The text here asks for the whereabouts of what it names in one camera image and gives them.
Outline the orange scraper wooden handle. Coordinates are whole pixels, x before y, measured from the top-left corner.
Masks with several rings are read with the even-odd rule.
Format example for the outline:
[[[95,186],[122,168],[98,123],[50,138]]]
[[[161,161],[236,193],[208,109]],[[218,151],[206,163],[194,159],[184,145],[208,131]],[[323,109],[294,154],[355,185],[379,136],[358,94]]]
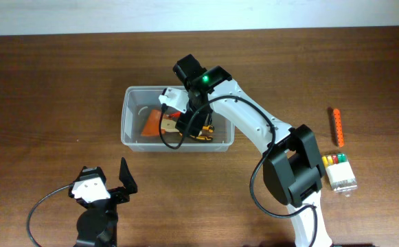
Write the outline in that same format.
[[[170,114],[164,114],[161,120],[161,125],[159,125],[159,120],[161,116],[161,111],[153,109],[141,131],[142,137],[157,137],[159,133],[162,134],[168,132],[179,132],[176,129],[176,121],[178,117],[170,117]]]

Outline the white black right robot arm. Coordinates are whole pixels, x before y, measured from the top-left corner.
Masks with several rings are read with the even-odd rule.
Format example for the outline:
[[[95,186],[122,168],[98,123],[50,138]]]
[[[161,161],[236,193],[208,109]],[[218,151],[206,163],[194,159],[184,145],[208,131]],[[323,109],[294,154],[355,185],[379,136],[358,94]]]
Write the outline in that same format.
[[[173,71],[185,87],[171,105],[181,111],[176,128],[183,137],[197,137],[212,113],[230,121],[262,155],[250,178],[250,194],[261,173],[269,193],[288,210],[284,217],[293,224],[295,245],[332,246],[321,212],[326,169],[314,132],[268,113],[220,66],[206,69],[189,54]]]

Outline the red handled cutting pliers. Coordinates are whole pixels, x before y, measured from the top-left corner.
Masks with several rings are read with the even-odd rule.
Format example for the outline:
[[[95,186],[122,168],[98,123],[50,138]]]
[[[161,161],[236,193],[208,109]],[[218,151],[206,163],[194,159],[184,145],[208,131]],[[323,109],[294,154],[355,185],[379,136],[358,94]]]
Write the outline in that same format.
[[[180,117],[180,115],[181,115],[181,112],[175,112],[175,113],[170,114],[170,117]]]

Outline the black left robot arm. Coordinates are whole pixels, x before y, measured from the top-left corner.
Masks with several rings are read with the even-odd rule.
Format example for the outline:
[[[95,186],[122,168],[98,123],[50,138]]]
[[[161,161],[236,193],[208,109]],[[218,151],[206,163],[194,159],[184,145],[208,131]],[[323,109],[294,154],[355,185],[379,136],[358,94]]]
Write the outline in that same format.
[[[121,187],[106,188],[106,176],[101,167],[84,166],[69,189],[69,197],[85,208],[76,223],[76,246],[116,246],[117,206],[130,201],[137,193],[137,184],[125,158],[119,168]]]

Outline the yellow black long-nose pliers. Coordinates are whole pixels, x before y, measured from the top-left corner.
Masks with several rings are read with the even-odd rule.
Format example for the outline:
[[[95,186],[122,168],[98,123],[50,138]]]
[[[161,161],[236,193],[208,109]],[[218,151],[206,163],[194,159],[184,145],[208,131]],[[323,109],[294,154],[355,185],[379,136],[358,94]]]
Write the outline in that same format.
[[[188,138],[198,141],[201,143],[210,143],[214,140],[212,134],[214,133],[214,127],[212,125],[203,126],[202,130],[197,136],[189,135]]]

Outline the orange perforated bar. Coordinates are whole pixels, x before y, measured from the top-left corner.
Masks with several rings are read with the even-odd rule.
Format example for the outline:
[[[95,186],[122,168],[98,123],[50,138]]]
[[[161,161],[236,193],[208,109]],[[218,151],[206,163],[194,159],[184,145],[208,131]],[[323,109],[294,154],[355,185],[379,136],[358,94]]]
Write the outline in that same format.
[[[334,117],[334,129],[337,138],[337,145],[342,148],[345,145],[343,136],[343,126],[341,121],[341,112],[338,108],[334,108],[332,111]]]

